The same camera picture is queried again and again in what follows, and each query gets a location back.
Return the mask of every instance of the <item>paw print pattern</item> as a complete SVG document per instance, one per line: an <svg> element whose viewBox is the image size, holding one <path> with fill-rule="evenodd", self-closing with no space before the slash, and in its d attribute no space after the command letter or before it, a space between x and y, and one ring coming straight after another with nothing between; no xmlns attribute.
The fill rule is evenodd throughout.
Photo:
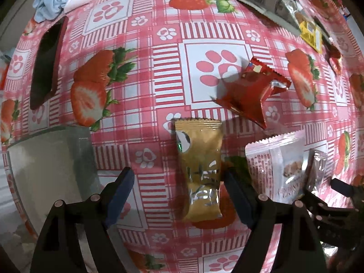
<svg viewBox="0 0 364 273"><path fill-rule="evenodd" d="M101 9L102 11L98 11L94 14L94 23L101 21L102 19L109 20L114 17L120 10L124 8L123 5L120 4L119 1L112 2L110 5L104 5Z"/></svg>
<svg viewBox="0 0 364 273"><path fill-rule="evenodd" d="M154 236L152 236L152 239L155 243L167 243L169 241L169 238L167 238L164 233L154 234Z"/></svg>
<svg viewBox="0 0 364 273"><path fill-rule="evenodd" d="M339 45L341 50L345 52L349 51L349 45L345 42L344 38L337 38L337 44Z"/></svg>
<svg viewBox="0 0 364 273"><path fill-rule="evenodd" d="M331 125L327 126L327 135L329 137L332 137L332 135L334 134L334 129L332 128Z"/></svg>
<svg viewBox="0 0 364 273"><path fill-rule="evenodd" d="M336 118L337 117L337 108L334 106L332 108L332 115Z"/></svg>
<svg viewBox="0 0 364 273"><path fill-rule="evenodd" d="M181 254L183 254L185 257L192 257L193 255L197 254L196 248L185 248L181 250Z"/></svg>
<svg viewBox="0 0 364 273"><path fill-rule="evenodd" d="M268 111L265 112L265 115L267 116L267 119L269 121L272 121L274 123L277 123L279 118L280 118L280 114L278 113L278 109L276 106L269 106L268 107Z"/></svg>
<svg viewBox="0 0 364 273"><path fill-rule="evenodd" d="M211 272L218 272L224 270L225 272L230 272L234 269L239 256L236 254L231 255L229 258L219 258L216 263L209 265Z"/></svg>
<svg viewBox="0 0 364 273"><path fill-rule="evenodd" d="M9 65L9 71L13 71L14 74L19 72L19 70L23 67L22 63L23 57L21 55L14 55L11 59L10 65Z"/></svg>
<svg viewBox="0 0 364 273"><path fill-rule="evenodd" d="M80 42L79 41L75 41L71 44L70 48L69 48L69 52L72 53L73 51L75 51L77 49L77 47L79 46Z"/></svg>
<svg viewBox="0 0 364 273"><path fill-rule="evenodd" d="M174 130L172 120L179 119L179 118L181 118L180 113L176 113L176 114L169 113L166 117L166 122L163 124L164 129L171 134Z"/></svg>
<svg viewBox="0 0 364 273"><path fill-rule="evenodd" d="M248 38L250 38L253 42L260 42L260 35L254 31L254 30L247 30L246 32L246 36Z"/></svg>
<svg viewBox="0 0 364 273"><path fill-rule="evenodd" d="M341 84L341 79L335 78L335 80L334 80L334 86L335 86L336 94L337 95L340 95L340 97L343 98L344 89L343 89L343 86Z"/></svg>
<svg viewBox="0 0 364 273"><path fill-rule="evenodd" d="M37 108L36 110L32 110L32 121L33 122L37 122L37 124L40 124L42 121L42 117L44 115L44 111L46 110L44 105L41 105L39 108Z"/></svg>
<svg viewBox="0 0 364 273"><path fill-rule="evenodd" d="M199 71L207 73L200 77L201 83L214 87L219 85L222 79L226 82L234 82L238 79L241 66L236 65L238 59L230 51L222 50L221 53L217 53L216 51L210 50L205 53L205 56L209 61L202 60L196 63ZM208 74L214 72L216 66L220 78L214 75L215 73Z"/></svg>
<svg viewBox="0 0 364 273"><path fill-rule="evenodd" d="M148 19L145 18L144 15L140 16L140 17L135 17L134 20L131 21L131 25L132 26L142 26L145 23L147 23Z"/></svg>
<svg viewBox="0 0 364 273"><path fill-rule="evenodd" d="M154 166L154 160L157 156L148 148L145 148L143 151L137 151L135 153L136 163L140 163L141 168L152 168Z"/></svg>
<svg viewBox="0 0 364 273"><path fill-rule="evenodd" d="M360 134L358 138L358 151L364 152L364 134Z"/></svg>
<svg viewBox="0 0 364 273"><path fill-rule="evenodd" d="M161 28L158 32L157 32L157 36L159 36L159 38L163 41L166 40L171 40L173 39L174 36L176 36L176 29L174 28Z"/></svg>

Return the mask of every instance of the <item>gold candy wrapper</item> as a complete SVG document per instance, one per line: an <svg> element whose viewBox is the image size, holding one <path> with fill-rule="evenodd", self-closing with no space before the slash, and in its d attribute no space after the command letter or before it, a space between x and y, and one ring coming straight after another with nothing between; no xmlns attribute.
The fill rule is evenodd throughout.
<svg viewBox="0 0 364 273"><path fill-rule="evenodd" d="M219 208L222 123L211 119L175 122L178 152L189 192L184 221L222 217Z"/></svg>

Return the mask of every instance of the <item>silver snack packet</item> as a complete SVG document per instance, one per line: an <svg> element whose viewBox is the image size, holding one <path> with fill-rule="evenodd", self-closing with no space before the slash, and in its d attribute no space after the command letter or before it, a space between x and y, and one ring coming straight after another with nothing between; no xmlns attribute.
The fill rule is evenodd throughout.
<svg viewBox="0 0 364 273"><path fill-rule="evenodd" d="M301 35L300 24L312 21L298 0L238 0L284 27L292 34Z"/></svg>
<svg viewBox="0 0 364 273"><path fill-rule="evenodd" d="M315 149L310 150L306 168L306 175L308 177L306 189L316 196L319 194L320 186L325 176L326 161L326 153Z"/></svg>

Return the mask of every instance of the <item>red candy wrapper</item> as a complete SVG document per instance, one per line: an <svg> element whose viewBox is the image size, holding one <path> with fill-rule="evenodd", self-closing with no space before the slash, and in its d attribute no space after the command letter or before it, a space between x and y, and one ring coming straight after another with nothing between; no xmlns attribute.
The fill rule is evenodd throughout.
<svg viewBox="0 0 364 273"><path fill-rule="evenodd" d="M331 68L334 70L336 76L341 76L341 71L342 71L341 53L334 45L331 45L329 48L329 63Z"/></svg>
<svg viewBox="0 0 364 273"><path fill-rule="evenodd" d="M290 85L291 81L253 57L237 81L225 83L227 94L215 102L266 129L263 103Z"/></svg>

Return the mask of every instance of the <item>white snack packet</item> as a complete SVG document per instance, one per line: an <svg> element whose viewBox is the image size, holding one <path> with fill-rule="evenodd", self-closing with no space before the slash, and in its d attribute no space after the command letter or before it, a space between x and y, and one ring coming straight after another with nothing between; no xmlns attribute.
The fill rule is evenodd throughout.
<svg viewBox="0 0 364 273"><path fill-rule="evenodd" d="M304 130L248 144L245 155L255 190L275 202L293 203L306 183L304 145Z"/></svg>

